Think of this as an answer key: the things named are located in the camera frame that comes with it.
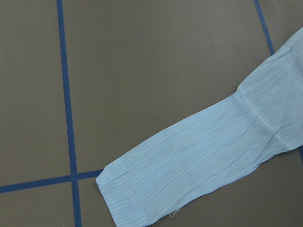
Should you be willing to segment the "light blue button-up shirt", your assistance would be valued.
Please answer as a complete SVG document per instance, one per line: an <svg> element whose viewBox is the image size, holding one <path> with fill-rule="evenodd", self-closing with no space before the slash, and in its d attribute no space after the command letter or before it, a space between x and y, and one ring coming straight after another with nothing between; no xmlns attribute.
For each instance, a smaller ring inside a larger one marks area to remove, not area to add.
<svg viewBox="0 0 303 227"><path fill-rule="evenodd" d="M303 32L224 100L156 133L96 178L118 227L144 227L303 143Z"/></svg>

